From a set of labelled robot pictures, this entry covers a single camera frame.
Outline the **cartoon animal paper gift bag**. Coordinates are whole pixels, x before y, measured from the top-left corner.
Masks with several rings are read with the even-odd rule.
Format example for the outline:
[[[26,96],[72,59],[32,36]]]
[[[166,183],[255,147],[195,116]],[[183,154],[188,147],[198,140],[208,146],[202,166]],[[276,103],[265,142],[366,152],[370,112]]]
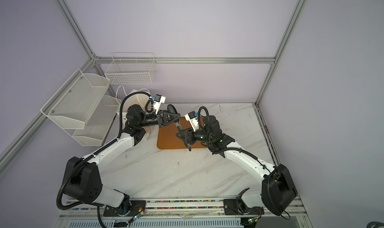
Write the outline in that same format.
[[[123,92],[125,95],[127,95],[128,93],[125,91],[125,88],[123,85],[120,85],[117,89],[117,93],[119,92],[119,88],[123,89]],[[133,89],[131,93],[134,93],[134,92],[137,92],[137,91],[142,91],[142,92],[146,92],[148,94],[150,94],[150,91],[146,88],[142,88],[142,89],[139,89],[139,90],[136,90],[136,89]],[[122,121],[123,121],[123,128],[125,127],[125,122],[127,121],[127,118],[126,118],[126,114],[127,114],[127,110],[128,108],[131,106],[131,105],[134,105],[134,104],[137,104],[139,105],[144,111],[145,111],[145,103],[148,101],[149,97],[144,95],[144,94],[135,94],[133,96],[131,96],[130,98],[128,98],[125,103],[124,103],[124,108],[123,108],[123,113],[122,115],[120,116],[120,106],[121,106],[121,103],[122,103],[122,100],[118,99],[117,98],[117,95],[115,97],[116,101],[119,103],[119,108],[117,110],[117,116],[120,118],[122,117]],[[145,131],[146,131],[146,134],[144,135],[142,141],[143,142],[147,142],[150,138],[150,135],[152,133],[154,128],[145,128]]]

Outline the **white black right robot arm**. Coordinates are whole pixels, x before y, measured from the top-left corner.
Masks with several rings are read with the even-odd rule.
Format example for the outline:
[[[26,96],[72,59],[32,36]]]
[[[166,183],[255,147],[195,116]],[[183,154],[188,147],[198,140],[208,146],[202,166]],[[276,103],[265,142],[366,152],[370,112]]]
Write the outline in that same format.
[[[195,143],[203,143],[212,155],[220,155],[248,172],[261,186],[261,202],[274,215],[282,216],[286,208],[298,196],[297,188],[289,169],[279,164],[267,163],[243,149],[232,137],[224,134],[216,117],[204,117],[190,112],[185,119],[191,127],[176,134],[191,150]]]

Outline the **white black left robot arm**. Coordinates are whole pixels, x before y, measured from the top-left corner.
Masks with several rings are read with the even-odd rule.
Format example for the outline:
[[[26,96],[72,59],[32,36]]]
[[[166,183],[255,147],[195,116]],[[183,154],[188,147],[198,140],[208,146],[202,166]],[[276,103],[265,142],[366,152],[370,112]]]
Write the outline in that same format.
[[[128,108],[126,119],[121,120],[118,136],[111,142],[83,158],[68,160],[56,205],[60,210],[87,204],[109,206],[124,213],[131,208],[129,195],[103,185],[101,172],[119,155],[136,146],[146,134],[145,128],[179,125],[181,115],[169,104],[166,110],[145,114],[135,104]]]

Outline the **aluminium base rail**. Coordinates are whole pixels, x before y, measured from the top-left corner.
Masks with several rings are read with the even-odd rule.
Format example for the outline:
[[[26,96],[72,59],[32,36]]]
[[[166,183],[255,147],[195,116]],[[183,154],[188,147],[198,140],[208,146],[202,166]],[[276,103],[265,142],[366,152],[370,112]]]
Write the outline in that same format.
[[[300,198],[275,216],[258,205],[243,215],[229,203],[231,197],[133,199],[133,211],[125,217],[111,208],[80,205],[63,211],[56,228],[311,228]]]

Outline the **white mesh wall shelf lower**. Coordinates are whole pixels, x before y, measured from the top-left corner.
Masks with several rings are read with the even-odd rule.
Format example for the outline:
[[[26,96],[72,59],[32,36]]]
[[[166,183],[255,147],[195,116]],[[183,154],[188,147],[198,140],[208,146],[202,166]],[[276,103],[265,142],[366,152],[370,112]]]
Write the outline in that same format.
[[[105,95],[83,130],[76,130],[72,138],[83,147],[103,145],[114,122],[120,100]]]

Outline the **white mesh wall shelf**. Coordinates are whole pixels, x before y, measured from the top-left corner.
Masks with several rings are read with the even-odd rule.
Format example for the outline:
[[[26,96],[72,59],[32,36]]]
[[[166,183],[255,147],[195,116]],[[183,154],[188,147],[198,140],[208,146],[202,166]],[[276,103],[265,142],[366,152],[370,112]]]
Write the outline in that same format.
[[[83,130],[110,86],[106,77],[76,70],[41,108],[63,130]]]
[[[76,130],[72,138],[83,147],[103,145],[114,122],[120,100],[105,95],[83,130]]]

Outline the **white mesh wall shelf upper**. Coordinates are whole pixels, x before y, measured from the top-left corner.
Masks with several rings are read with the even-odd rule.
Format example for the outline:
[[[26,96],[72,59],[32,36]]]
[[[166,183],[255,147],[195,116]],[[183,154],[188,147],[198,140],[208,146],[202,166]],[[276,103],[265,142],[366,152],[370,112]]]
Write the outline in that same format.
[[[76,70],[41,108],[63,130],[83,130],[110,86],[106,77]]]

